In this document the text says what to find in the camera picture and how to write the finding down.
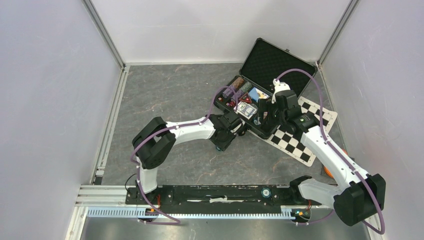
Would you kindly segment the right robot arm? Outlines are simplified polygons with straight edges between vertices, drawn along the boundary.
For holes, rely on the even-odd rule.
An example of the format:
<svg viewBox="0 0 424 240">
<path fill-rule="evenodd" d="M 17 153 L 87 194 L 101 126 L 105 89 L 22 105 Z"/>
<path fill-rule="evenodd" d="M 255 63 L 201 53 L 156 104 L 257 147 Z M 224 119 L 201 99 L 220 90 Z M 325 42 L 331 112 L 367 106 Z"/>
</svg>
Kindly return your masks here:
<svg viewBox="0 0 424 240">
<path fill-rule="evenodd" d="M 282 90 L 269 99 L 258 100 L 262 125 L 275 124 L 309 149 L 331 172 L 337 185 L 301 176 L 289 185 L 289 199 L 295 204 L 315 201 L 333 209 L 347 226 L 378 215 L 382 234 L 386 181 L 380 174 L 369 174 L 354 162 L 327 134 L 323 120 L 312 112 L 303 112 L 293 90 Z"/>
</svg>

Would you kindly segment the red triangular card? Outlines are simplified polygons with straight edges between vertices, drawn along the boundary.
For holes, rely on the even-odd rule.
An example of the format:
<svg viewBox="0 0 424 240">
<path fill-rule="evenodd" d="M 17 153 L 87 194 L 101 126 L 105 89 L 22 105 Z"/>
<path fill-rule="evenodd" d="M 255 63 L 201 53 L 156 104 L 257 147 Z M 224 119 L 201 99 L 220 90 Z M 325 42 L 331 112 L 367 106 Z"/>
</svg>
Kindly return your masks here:
<svg viewBox="0 0 424 240">
<path fill-rule="evenodd" d="M 240 102 L 244 102 L 244 103 L 248 103 L 251 104 L 253 101 L 249 95 L 248 92 L 244 93 L 240 98 L 239 98 Z"/>
</svg>

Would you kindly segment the purple chip stack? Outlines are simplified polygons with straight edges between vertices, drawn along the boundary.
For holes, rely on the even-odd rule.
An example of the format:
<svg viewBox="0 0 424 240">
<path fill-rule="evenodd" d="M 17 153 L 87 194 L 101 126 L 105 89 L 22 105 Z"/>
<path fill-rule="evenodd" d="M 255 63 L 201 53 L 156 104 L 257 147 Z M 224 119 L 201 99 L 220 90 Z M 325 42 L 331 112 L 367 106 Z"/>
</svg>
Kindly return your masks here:
<svg viewBox="0 0 424 240">
<path fill-rule="evenodd" d="M 223 92 L 222 97 L 227 99 L 230 98 L 234 93 L 236 92 L 235 88 L 233 86 L 228 86 Z"/>
</svg>

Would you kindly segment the brown chip stack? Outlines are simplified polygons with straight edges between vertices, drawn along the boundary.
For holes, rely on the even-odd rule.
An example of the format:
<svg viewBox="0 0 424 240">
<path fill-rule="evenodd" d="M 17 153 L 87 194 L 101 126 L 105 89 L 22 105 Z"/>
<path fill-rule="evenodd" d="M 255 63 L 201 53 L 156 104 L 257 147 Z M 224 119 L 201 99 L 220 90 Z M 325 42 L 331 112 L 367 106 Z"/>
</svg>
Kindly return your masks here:
<svg viewBox="0 0 424 240">
<path fill-rule="evenodd" d="M 244 84 L 244 79 L 242 77 L 236 78 L 231 84 L 235 89 L 240 88 Z"/>
</svg>

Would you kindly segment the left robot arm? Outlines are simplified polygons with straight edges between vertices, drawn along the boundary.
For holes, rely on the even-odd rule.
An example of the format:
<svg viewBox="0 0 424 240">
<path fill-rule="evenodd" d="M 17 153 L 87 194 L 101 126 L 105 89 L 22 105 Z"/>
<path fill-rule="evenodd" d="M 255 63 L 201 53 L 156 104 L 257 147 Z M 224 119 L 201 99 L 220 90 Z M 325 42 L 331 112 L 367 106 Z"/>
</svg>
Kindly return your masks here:
<svg viewBox="0 0 424 240">
<path fill-rule="evenodd" d="M 183 122 L 153 118 L 132 140 L 131 161 L 137 164 L 138 197 L 145 204 L 157 198 L 157 172 L 176 145 L 210 140 L 219 151 L 225 151 L 245 130 L 245 122 L 235 113 L 208 114 Z"/>
</svg>

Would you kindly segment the black poker set case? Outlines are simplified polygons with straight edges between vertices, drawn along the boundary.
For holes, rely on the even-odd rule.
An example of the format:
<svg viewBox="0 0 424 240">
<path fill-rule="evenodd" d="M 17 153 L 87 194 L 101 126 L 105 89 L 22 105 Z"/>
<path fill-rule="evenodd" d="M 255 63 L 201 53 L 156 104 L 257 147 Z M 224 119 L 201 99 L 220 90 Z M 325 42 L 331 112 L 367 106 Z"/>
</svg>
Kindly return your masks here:
<svg viewBox="0 0 424 240">
<path fill-rule="evenodd" d="M 289 51 L 275 46 L 263 38 L 257 38 L 242 67 L 239 69 L 238 75 L 236 75 L 227 84 L 227 86 L 232 86 L 233 81 L 238 77 L 241 77 L 244 79 L 243 85 L 246 82 L 250 82 L 252 84 L 252 88 L 256 87 L 265 92 L 269 95 L 268 99 L 270 99 L 274 93 L 273 80 L 276 79 L 281 73 L 290 69 L 301 69 L 309 73 L 311 76 L 314 76 L 318 71 L 318 68 L 313 63 L 309 63 L 289 53 Z M 296 96 L 299 98 L 311 80 L 304 73 L 290 72 L 281 77 L 279 81 L 288 84 L 290 89 L 294 90 Z M 245 93 L 239 91 L 241 87 L 235 88 L 235 92 L 239 92 L 236 95 L 239 98 Z M 224 90 L 222 90 L 219 95 L 215 97 L 214 105 L 221 111 L 228 112 L 232 109 L 232 107 L 226 106 L 226 103 L 230 100 L 235 101 L 235 97 L 232 95 L 229 98 L 223 98 L 223 91 Z M 258 103 L 255 101 L 252 101 L 251 104 L 258 107 Z M 257 113 L 251 119 L 246 119 L 245 117 L 239 115 L 239 117 L 245 121 L 253 133 L 262 139 L 269 138 L 278 126 L 273 127 L 270 131 L 264 131 L 261 129 L 260 125 L 254 124 L 254 119 L 257 118 L 256 116 Z"/>
</svg>

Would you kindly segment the clear round lid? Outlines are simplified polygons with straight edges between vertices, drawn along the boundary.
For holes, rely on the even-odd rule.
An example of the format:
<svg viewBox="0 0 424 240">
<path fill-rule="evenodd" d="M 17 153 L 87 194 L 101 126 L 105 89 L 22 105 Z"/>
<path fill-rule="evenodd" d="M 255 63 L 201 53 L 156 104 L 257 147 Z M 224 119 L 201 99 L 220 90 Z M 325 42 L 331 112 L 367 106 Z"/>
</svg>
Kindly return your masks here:
<svg viewBox="0 0 424 240">
<path fill-rule="evenodd" d="M 246 118 L 251 118 L 257 113 L 258 109 L 254 105 L 246 105 L 244 109 L 242 110 L 242 113 L 245 115 Z"/>
</svg>

